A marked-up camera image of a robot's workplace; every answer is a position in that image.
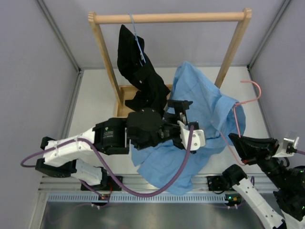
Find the light blue shirt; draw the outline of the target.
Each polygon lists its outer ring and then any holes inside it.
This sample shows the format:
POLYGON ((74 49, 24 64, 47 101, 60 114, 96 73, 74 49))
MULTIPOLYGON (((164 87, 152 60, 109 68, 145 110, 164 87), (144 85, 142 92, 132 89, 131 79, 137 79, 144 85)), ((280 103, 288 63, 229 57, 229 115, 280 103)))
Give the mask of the light blue shirt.
MULTIPOLYGON (((222 152, 232 141, 230 133, 244 134, 246 117, 237 100, 224 95, 199 69, 183 62, 176 70, 171 99, 193 101, 186 111, 190 122, 198 121, 204 131, 206 145, 190 154, 185 168, 167 189, 175 195, 192 190, 191 179, 208 163, 210 156, 222 152)), ((143 150, 132 148, 132 162, 138 173, 151 185, 162 188, 177 173, 185 157, 184 149, 176 148, 172 141, 143 150)))

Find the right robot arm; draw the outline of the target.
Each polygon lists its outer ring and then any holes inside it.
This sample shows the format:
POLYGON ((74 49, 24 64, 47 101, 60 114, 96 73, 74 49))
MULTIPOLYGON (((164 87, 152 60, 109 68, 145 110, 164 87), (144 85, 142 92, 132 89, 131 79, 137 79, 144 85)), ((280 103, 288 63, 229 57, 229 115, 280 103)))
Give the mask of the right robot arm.
POLYGON ((274 138, 251 138, 229 134, 241 161, 258 165, 268 178, 256 188, 239 165, 222 173, 222 185, 238 192, 266 229, 303 229, 305 227, 305 169, 288 168, 281 158, 297 153, 299 136, 288 132, 279 142, 274 138))

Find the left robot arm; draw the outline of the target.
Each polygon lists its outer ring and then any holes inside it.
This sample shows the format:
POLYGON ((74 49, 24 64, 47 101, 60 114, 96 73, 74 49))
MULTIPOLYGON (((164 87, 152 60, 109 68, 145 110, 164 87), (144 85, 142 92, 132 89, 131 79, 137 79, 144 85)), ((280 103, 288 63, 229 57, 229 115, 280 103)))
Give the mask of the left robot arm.
POLYGON ((141 150, 171 140, 179 149, 192 153, 205 146, 204 131, 197 122, 188 122, 186 111, 191 101, 168 100, 174 113, 161 116, 152 108, 130 112, 127 117, 113 117, 96 124, 89 130, 62 140, 44 137, 35 169, 56 178, 74 177, 103 190, 107 187, 107 171, 82 160, 94 150, 106 155, 127 155, 129 145, 141 150))

